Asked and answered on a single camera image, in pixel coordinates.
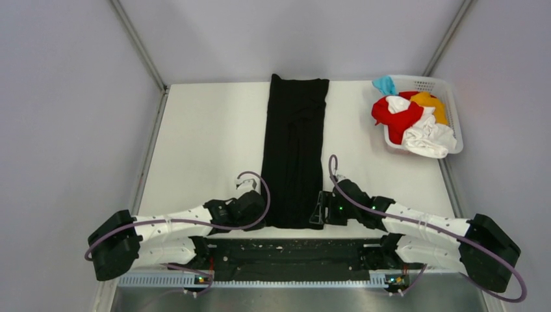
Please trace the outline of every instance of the white backdrop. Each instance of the white backdrop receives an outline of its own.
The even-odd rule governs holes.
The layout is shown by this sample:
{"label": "white backdrop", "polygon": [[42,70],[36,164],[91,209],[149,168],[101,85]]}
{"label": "white backdrop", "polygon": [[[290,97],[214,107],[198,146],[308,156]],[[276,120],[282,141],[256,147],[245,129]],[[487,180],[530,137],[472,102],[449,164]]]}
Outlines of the white backdrop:
{"label": "white backdrop", "polygon": [[421,74],[461,0],[121,0],[165,83]]}
{"label": "white backdrop", "polygon": [[549,311],[550,15],[549,0],[478,1],[435,71],[457,88],[465,148],[450,161],[466,208],[522,250],[528,299],[508,311]]}
{"label": "white backdrop", "polygon": [[90,311],[88,235],[133,198],[160,94],[107,1],[0,4],[0,310]]}

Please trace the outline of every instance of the black fabric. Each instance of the black fabric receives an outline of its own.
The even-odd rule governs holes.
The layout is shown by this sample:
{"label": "black fabric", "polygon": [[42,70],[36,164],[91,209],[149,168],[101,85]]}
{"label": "black fabric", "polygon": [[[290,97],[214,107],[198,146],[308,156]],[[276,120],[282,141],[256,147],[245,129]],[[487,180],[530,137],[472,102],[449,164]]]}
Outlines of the black fabric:
{"label": "black fabric", "polygon": [[272,195],[268,226],[322,229],[309,218],[323,187],[322,145],[329,80],[272,75],[262,177]]}

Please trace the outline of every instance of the laundry basket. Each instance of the laundry basket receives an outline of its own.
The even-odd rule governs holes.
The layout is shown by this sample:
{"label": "laundry basket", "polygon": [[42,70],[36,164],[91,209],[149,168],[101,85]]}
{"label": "laundry basket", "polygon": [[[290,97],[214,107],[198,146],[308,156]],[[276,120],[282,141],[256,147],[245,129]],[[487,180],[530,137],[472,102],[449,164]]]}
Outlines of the laundry basket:
{"label": "laundry basket", "polygon": [[[451,149],[448,153],[459,153],[463,149],[463,138],[461,137],[461,127],[459,126],[459,117],[457,116],[457,109],[455,107],[454,93],[452,92],[450,84],[442,79],[430,77],[406,75],[391,75],[391,77],[397,92],[429,92],[444,103],[448,125],[454,130],[454,137],[457,140],[455,148]],[[387,125],[385,125],[385,141],[387,143],[387,149],[390,152],[403,154],[411,153],[403,146],[391,142],[389,137],[389,126]]]}

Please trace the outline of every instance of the red cloth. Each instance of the red cloth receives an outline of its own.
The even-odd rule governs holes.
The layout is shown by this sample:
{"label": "red cloth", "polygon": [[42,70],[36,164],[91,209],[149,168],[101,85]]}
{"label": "red cloth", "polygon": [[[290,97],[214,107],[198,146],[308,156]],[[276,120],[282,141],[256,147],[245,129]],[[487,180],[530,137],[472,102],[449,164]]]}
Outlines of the red cloth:
{"label": "red cloth", "polygon": [[400,92],[398,95],[403,97],[404,99],[411,99],[412,96],[416,96],[419,93],[420,93],[419,91],[405,91],[405,92]]}
{"label": "red cloth", "polygon": [[421,115],[423,115],[423,108],[415,102],[411,102],[408,109],[403,112],[397,112],[396,114],[389,112],[389,102],[387,102],[386,96],[373,104],[371,110],[371,116],[377,120],[376,125],[379,123],[388,125],[389,138],[392,143],[398,145],[402,145],[404,131],[418,122]]}

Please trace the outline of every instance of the white table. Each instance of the white table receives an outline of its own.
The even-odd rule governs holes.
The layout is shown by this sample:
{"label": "white table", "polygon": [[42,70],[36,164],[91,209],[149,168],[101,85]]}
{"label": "white table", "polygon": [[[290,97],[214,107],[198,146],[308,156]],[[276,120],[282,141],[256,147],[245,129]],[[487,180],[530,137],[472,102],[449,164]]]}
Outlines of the white table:
{"label": "white table", "polygon": [[[269,89],[270,83],[173,84],[139,214],[174,213],[211,199],[231,198],[239,173],[260,173]],[[380,97],[371,81],[330,82],[322,152],[324,190],[332,189],[327,161],[334,153],[339,174],[370,196],[454,217],[437,160],[386,150],[383,128],[375,126],[370,113]],[[350,220],[346,227],[326,225],[322,231],[267,227],[215,237],[370,238],[382,233]]]}

